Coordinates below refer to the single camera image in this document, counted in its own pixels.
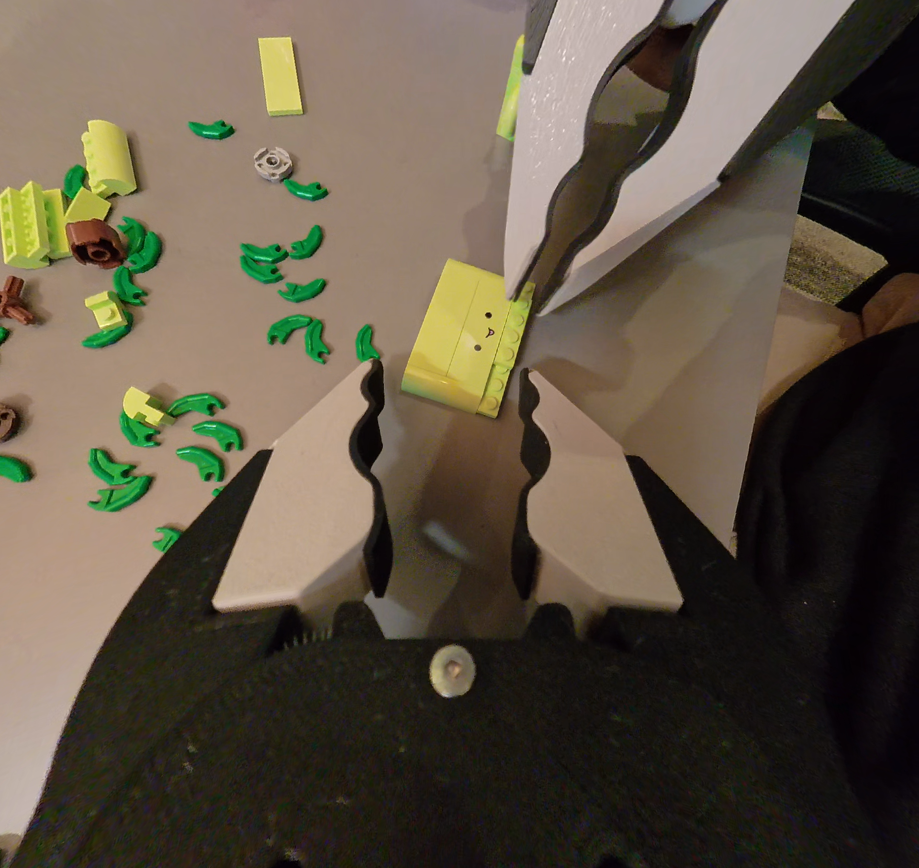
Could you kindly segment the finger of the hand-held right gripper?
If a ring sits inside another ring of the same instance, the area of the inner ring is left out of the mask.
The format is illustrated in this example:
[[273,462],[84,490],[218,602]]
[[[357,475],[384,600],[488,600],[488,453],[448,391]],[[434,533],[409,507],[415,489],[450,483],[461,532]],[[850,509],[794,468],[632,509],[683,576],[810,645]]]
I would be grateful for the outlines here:
[[678,58],[660,123],[605,181],[595,217],[555,264],[535,312],[575,296],[576,268],[622,261],[726,181],[729,164],[857,0],[718,0]]
[[660,23],[672,0],[528,0],[504,236],[506,297],[534,280],[553,211],[583,163],[588,116],[605,82]]

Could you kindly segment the lime rounded corner piece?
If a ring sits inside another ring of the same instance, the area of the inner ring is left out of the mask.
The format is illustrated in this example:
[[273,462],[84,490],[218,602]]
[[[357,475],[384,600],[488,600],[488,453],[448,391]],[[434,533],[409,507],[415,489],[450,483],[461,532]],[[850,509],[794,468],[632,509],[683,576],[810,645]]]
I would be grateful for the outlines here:
[[176,419],[166,411],[160,400],[131,386],[123,396],[122,409],[125,416],[149,428],[162,428],[171,426]]

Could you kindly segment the person's tan trousers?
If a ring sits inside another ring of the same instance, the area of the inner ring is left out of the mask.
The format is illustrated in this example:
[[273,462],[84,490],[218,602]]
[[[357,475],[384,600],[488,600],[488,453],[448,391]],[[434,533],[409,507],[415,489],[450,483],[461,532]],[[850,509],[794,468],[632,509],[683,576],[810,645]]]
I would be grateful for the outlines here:
[[917,321],[916,273],[895,275],[855,313],[785,287],[756,414],[761,416],[794,383],[837,352]]

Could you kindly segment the brown and lime brick assembly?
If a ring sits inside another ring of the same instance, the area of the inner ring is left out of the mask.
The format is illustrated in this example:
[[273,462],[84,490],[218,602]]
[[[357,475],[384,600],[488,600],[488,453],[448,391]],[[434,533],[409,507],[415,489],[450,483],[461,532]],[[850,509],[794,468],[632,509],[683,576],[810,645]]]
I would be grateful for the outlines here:
[[465,392],[459,383],[448,377],[448,374],[439,376],[409,364],[403,375],[401,389],[471,414],[478,414],[477,409],[482,399]]

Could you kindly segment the scatter of green leaf pieces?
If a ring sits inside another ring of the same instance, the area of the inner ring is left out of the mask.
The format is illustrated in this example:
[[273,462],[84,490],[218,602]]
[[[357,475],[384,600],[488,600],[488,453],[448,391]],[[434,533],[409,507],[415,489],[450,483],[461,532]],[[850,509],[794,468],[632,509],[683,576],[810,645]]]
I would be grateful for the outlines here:
[[[282,184],[288,187],[291,193],[304,197],[305,200],[319,200],[327,196],[327,188],[318,182],[303,185],[286,179]],[[81,187],[90,191],[86,166],[78,163],[68,170],[63,180],[63,190],[60,189],[63,193],[64,212]],[[129,323],[120,329],[99,330],[83,339],[82,346],[89,349],[99,350],[109,347],[132,332],[135,324],[132,309],[136,312],[137,308],[143,307],[146,303],[144,298],[148,296],[148,292],[134,282],[135,276],[155,268],[162,255],[163,245],[160,236],[143,222],[123,216],[117,228],[111,226],[121,236],[126,253],[125,261],[113,270],[103,270],[95,266],[94,271],[98,268],[105,273],[107,287],[103,291],[113,291],[117,294],[128,315]],[[324,231],[320,226],[315,225],[304,239],[295,240],[286,247],[278,244],[259,247],[242,243],[240,245],[242,253],[239,258],[240,266],[247,276],[259,283],[279,283],[284,280],[284,277],[278,264],[288,258],[302,260],[311,257],[320,247],[323,239]],[[49,265],[57,260],[59,259],[51,260]],[[40,324],[40,319],[36,316],[35,309],[32,308],[34,304],[29,301],[31,293],[29,291],[23,293],[26,279],[10,273],[13,268],[7,266],[5,262],[2,264],[2,269],[2,273],[6,273],[6,277],[2,278],[2,321],[15,321],[24,326]],[[321,346],[319,344],[321,342],[321,323],[309,316],[296,314],[274,323],[268,333],[269,344],[285,342],[294,329],[298,328],[308,330],[307,352],[310,356],[316,361],[324,360],[320,355],[328,354],[328,348],[324,344]],[[8,338],[9,333],[10,329],[2,325],[2,344]],[[202,482],[218,485],[213,490],[213,496],[218,496],[225,484],[225,466],[220,451],[242,451],[244,448],[243,435],[240,431],[222,421],[211,420],[211,416],[225,408],[224,402],[216,395],[197,393],[182,395],[173,400],[170,405],[162,404],[162,406],[175,419],[189,412],[206,416],[205,420],[193,426],[193,430],[199,436],[213,438],[214,444],[211,446],[217,445],[218,452],[205,446],[190,445],[178,449],[177,456],[195,465]],[[133,448],[146,449],[160,445],[156,437],[162,433],[161,428],[149,428],[128,419],[121,408],[120,412],[121,432]],[[89,450],[87,466],[93,475],[105,485],[99,489],[98,498],[89,501],[87,505],[100,512],[114,513],[132,506],[147,493],[154,480],[154,477],[148,474],[135,474],[134,464],[116,462],[110,452],[101,447],[93,447]]]

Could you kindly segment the person's black clothing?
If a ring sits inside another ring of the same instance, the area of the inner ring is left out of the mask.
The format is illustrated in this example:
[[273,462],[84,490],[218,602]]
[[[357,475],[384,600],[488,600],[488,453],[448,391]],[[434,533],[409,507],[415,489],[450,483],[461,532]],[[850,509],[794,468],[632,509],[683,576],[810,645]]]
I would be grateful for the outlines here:
[[918,326],[792,385],[754,439],[738,557],[796,637],[892,866],[918,860]]

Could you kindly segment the small lime stud piece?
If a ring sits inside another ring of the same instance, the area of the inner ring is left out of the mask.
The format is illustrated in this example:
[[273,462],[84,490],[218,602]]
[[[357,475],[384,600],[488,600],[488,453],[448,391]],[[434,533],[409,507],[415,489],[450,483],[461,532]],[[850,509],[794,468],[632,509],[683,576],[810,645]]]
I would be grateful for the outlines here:
[[121,299],[113,291],[86,297],[85,306],[93,314],[100,331],[120,329],[129,323]]

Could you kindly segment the brown and lime trunk build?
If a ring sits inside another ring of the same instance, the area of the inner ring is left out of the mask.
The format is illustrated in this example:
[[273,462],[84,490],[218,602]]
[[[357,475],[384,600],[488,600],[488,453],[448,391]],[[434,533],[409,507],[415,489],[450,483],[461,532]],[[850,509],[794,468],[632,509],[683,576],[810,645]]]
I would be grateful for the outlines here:
[[506,81],[504,98],[496,127],[497,136],[509,142],[512,142],[516,136],[520,83],[523,76],[525,38],[525,35],[520,35],[514,47],[511,67]]

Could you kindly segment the lime tile with face print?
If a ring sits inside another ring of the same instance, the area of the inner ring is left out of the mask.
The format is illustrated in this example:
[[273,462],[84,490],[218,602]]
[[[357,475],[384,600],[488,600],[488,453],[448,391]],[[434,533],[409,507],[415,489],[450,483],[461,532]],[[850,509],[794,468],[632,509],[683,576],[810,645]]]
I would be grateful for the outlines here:
[[463,278],[473,283],[472,293],[461,296],[466,306],[459,338],[451,357],[448,377],[470,395],[481,398],[493,366],[510,309],[504,280],[481,269],[465,266]]

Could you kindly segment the brown stump piece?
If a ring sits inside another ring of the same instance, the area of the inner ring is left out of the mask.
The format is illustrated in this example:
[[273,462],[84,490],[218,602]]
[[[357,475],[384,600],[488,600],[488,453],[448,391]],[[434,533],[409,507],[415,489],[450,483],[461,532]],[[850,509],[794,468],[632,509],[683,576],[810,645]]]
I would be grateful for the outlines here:
[[104,220],[95,218],[67,223],[65,233],[73,258],[81,264],[113,270],[125,261],[119,232]]

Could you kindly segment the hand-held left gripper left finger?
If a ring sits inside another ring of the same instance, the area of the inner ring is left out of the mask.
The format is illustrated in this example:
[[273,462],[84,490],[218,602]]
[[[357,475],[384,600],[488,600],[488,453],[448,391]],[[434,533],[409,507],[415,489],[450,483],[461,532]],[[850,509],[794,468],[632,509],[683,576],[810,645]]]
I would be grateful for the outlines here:
[[372,465],[382,450],[381,361],[362,362],[272,446],[217,586],[220,611],[295,605],[331,616],[384,596],[393,545]]

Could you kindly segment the large lime half-round brick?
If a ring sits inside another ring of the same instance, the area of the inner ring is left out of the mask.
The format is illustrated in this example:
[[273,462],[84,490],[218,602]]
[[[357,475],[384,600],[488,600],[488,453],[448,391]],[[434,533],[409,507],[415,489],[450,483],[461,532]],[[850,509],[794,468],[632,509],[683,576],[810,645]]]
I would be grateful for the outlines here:
[[82,144],[93,194],[107,199],[137,190],[129,141],[121,127],[106,120],[89,120]]

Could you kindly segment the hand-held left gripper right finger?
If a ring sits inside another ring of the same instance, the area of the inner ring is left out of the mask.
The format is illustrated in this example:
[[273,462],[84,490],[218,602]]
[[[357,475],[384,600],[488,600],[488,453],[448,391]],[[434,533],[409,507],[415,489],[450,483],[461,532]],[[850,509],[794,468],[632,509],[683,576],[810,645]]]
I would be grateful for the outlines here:
[[681,591],[619,443],[541,373],[520,375],[521,490],[511,572],[523,600],[571,613],[676,612]]

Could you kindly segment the small lime square tile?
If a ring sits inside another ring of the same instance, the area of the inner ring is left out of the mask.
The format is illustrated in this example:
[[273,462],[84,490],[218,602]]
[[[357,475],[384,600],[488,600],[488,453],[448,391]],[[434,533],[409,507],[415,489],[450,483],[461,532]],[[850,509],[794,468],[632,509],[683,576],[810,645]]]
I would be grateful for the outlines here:
[[81,187],[64,212],[65,224],[88,220],[106,220],[111,209],[109,201]]

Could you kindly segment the stack of lime bricks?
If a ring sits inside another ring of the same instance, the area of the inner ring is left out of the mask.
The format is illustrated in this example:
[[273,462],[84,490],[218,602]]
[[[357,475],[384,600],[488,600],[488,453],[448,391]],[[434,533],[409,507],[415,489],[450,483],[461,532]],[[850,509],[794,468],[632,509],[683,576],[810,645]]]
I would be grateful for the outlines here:
[[71,256],[60,189],[43,190],[35,181],[1,193],[4,262],[10,268],[37,269]]

